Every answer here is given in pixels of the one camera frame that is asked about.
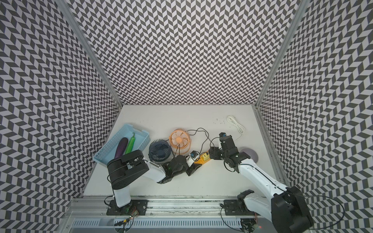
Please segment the orange power strip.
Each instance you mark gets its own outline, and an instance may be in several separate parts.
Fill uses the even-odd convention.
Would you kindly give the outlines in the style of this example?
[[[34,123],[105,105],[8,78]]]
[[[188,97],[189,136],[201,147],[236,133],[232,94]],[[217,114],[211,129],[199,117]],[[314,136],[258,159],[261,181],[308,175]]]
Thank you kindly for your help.
[[[210,161],[210,155],[208,152],[204,152],[200,155],[200,157],[194,162],[195,164],[204,165]]]

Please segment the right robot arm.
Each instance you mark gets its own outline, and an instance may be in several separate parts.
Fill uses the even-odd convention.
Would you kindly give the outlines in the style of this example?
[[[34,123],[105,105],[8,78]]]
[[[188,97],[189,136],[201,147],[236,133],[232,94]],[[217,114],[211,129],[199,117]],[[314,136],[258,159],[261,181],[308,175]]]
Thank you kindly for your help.
[[[299,188],[288,187],[261,169],[245,152],[239,152],[232,136],[219,134],[220,159],[238,174],[249,179],[264,197],[253,196],[252,191],[241,193],[246,210],[256,212],[269,220],[279,233],[303,233],[314,225],[305,197]]]

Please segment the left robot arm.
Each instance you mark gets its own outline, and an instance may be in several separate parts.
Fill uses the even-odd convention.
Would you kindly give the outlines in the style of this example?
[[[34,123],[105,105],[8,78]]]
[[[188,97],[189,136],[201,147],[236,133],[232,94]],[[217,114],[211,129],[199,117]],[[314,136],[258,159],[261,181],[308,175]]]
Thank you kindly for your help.
[[[193,158],[178,155],[165,165],[158,165],[144,159],[140,150],[135,150],[107,164],[108,181],[113,189],[116,206],[121,208],[131,202],[129,185],[145,176],[156,183],[165,184],[177,175],[186,173],[191,176],[202,165]]]

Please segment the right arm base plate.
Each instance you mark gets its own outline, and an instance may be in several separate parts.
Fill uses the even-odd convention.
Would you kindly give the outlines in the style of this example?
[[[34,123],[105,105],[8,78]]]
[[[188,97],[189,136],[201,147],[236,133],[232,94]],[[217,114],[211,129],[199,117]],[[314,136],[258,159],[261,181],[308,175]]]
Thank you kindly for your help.
[[[244,204],[243,200],[224,200],[224,212],[226,216],[254,216],[254,212]]]

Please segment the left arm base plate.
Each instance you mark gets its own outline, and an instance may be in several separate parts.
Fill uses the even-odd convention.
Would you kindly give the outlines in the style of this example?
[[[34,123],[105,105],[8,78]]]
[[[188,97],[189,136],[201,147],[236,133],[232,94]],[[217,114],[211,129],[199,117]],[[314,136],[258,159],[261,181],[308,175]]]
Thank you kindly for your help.
[[[109,203],[105,201],[107,205],[107,216],[144,216],[148,207],[148,200],[132,200],[129,204],[118,207],[115,200],[111,200]]]

